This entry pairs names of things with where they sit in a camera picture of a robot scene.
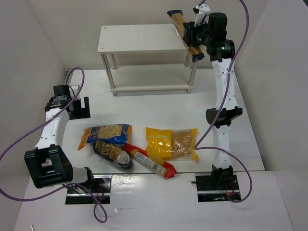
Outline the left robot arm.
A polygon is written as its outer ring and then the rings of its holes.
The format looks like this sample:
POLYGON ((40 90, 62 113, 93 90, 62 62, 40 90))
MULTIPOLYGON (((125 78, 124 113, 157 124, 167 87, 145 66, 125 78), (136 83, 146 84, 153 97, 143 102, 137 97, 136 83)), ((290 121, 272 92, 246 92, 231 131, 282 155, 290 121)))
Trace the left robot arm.
POLYGON ((90 117, 88 97, 84 105, 77 95, 79 85, 58 85, 54 96, 44 111, 47 125, 35 148, 24 156, 26 166, 36 188, 45 188, 66 183, 77 183, 85 187, 94 185, 94 176, 88 167, 73 167, 62 150, 66 124, 70 120, 90 117))

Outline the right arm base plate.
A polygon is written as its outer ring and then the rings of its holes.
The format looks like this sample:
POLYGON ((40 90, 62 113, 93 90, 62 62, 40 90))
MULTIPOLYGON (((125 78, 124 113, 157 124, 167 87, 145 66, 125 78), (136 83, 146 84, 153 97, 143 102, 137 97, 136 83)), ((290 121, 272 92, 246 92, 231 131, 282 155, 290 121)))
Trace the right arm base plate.
POLYGON ((242 199, 235 174, 227 183, 216 186, 210 173, 197 173, 191 184, 196 186, 198 202, 219 202, 230 199, 240 201, 242 199))

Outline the blue-ended spaghetti pack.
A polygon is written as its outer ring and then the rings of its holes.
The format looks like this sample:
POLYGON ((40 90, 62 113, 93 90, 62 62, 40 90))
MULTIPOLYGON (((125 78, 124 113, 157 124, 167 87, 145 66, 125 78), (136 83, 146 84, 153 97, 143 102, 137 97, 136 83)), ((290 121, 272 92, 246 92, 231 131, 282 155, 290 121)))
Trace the blue-ended spaghetti pack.
POLYGON ((181 39, 186 51, 192 58, 192 62, 196 63, 204 58, 204 54, 200 48, 200 46, 196 46, 195 42, 192 42, 192 47, 187 47, 185 42, 183 41, 183 36, 188 35, 192 39, 192 31, 184 31, 184 23, 186 22, 183 18, 182 10, 170 10, 167 11, 167 14, 175 26, 175 30, 181 39))

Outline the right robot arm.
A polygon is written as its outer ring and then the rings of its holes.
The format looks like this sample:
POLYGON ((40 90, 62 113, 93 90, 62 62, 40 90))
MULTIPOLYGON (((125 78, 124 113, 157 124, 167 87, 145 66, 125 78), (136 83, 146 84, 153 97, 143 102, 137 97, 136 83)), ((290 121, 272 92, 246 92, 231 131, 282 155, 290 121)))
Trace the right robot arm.
POLYGON ((229 132, 231 122, 243 113, 238 106, 234 89, 235 45, 226 38, 227 16, 224 13, 199 12, 194 22, 185 29, 184 41, 190 47, 204 45, 210 57, 216 80, 217 100, 214 108, 207 109, 205 117, 213 133, 216 149, 212 164, 212 184, 224 189, 231 183, 233 167, 227 154, 230 149, 229 132))

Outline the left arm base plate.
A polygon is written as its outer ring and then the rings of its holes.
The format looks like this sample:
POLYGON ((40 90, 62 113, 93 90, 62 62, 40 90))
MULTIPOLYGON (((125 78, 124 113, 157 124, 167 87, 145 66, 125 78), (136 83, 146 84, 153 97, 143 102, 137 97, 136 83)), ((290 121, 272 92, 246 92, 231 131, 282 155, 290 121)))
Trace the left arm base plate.
MULTIPOLYGON (((112 175, 94 174, 93 185, 85 186, 101 204, 110 204, 112 175)), ((78 186, 67 189, 66 205, 91 205, 95 200, 91 194, 78 186)))

